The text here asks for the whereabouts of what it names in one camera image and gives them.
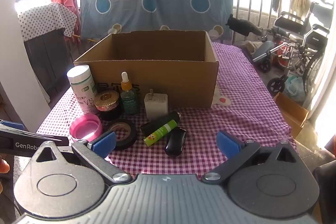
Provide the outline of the person's hand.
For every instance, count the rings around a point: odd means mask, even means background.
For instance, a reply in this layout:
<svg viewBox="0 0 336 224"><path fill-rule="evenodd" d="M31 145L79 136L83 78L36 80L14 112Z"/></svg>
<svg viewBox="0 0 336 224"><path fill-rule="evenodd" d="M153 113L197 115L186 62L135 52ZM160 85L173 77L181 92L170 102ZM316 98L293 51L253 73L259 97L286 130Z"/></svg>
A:
<svg viewBox="0 0 336 224"><path fill-rule="evenodd" d="M6 174L10 170L10 166L2 157L0 158L0 174Z"/></svg>

